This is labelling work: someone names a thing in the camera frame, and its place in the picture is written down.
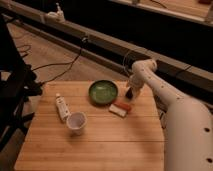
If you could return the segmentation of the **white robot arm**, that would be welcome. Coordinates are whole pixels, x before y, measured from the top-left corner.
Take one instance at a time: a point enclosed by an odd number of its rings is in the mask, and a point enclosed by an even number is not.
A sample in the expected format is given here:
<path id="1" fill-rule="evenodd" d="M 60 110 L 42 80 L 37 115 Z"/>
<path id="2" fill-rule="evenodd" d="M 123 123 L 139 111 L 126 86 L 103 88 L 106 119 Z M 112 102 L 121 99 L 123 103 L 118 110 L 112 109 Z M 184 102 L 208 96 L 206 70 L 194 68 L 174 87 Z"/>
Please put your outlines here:
<path id="1" fill-rule="evenodd" d="M 164 171 L 213 171 L 213 120 L 203 102 L 186 95 L 155 74 L 153 59 L 132 64 L 128 86 L 134 94 L 144 84 L 166 105 Z"/>

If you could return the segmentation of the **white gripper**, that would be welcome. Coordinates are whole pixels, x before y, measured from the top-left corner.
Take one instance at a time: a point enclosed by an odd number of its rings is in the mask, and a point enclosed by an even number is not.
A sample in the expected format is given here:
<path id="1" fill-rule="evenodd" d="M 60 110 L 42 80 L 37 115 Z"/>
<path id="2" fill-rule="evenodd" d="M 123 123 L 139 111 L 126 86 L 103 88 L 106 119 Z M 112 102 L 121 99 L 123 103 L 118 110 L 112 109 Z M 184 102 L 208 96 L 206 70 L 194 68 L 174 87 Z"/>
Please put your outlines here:
<path id="1" fill-rule="evenodd" d="M 139 94 L 141 89 L 144 86 L 144 82 L 140 80 L 135 74 L 129 77 L 127 82 L 128 89 L 131 88 L 133 91 L 133 98 L 136 98 Z"/>

